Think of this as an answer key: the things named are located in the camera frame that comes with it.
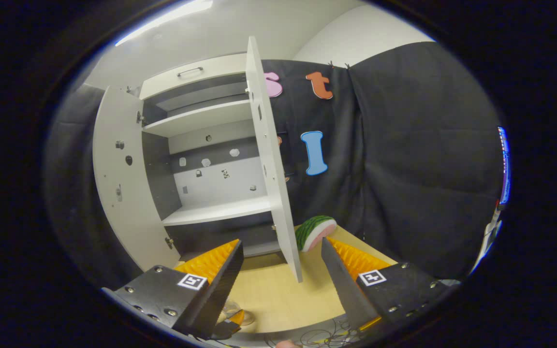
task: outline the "white ceiling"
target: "white ceiling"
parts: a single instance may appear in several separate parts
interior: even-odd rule
[[[359,0],[214,0],[192,13],[105,49],[86,80],[92,86],[140,86],[170,68],[237,51],[257,38],[264,59],[292,59],[316,33]]]

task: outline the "wooden table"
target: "wooden table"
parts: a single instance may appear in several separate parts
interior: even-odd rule
[[[357,247],[389,264],[395,260],[373,249],[345,229],[337,227],[331,238]],[[246,258],[229,298],[255,316],[242,333],[292,330],[345,313],[321,258],[321,243],[300,253],[304,281],[297,283],[281,253]]]

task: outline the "drawer handle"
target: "drawer handle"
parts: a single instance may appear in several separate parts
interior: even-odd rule
[[[193,71],[193,70],[197,70],[197,69],[203,70],[203,66],[200,66],[200,67],[194,68],[194,69],[184,70],[184,71],[182,71],[182,72],[177,73],[177,76],[179,77],[182,73],[188,73],[189,71]]]

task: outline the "white cabinet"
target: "white cabinet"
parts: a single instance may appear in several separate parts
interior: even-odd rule
[[[203,66],[203,70],[187,71],[197,66]],[[190,74],[184,76],[181,71]],[[230,76],[238,73],[242,77],[246,74],[246,84],[241,83],[248,86],[247,100],[242,88],[237,101],[199,108],[187,106],[186,112],[164,109],[167,103],[161,93],[168,93],[171,98],[177,95],[178,88],[194,81],[217,76],[233,81]],[[250,245],[250,249],[259,254],[280,248],[301,282],[276,128],[254,37],[250,37],[245,55],[207,59],[148,79],[143,84],[141,98],[143,101],[121,90],[107,88],[93,141],[100,200],[111,227],[132,259],[144,271],[155,264],[175,265],[179,254],[165,242],[165,227],[270,212],[276,230],[269,228],[267,233],[276,234],[277,245],[263,242]],[[150,101],[161,100],[161,105],[150,108]],[[143,126],[141,119],[150,110],[163,114],[159,121]],[[123,142],[124,147],[117,147],[117,141]],[[154,147],[150,141],[158,141],[160,146]],[[225,147],[234,142],[241,147]],[[152,152],[148,152],[148,144],[152,145]],[[211,151],[221,152],[223,161],[202,160]],[[126,156],[132,157],[131,165],[126,162]],[[169,156],[171,162],[164,160]],[[154,181],[157,174],[161,175],[157,179],[161,182],[160,189]],[[167,210],[165,200],[173,203]]]

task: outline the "drawer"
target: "drawer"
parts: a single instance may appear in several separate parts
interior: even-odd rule
[[[145,80],[141,86],[139,98],[146,100],[173,88],[186,86],[193,82],[243,73],[245,65],[246,54],[240,53],[179,66]]]

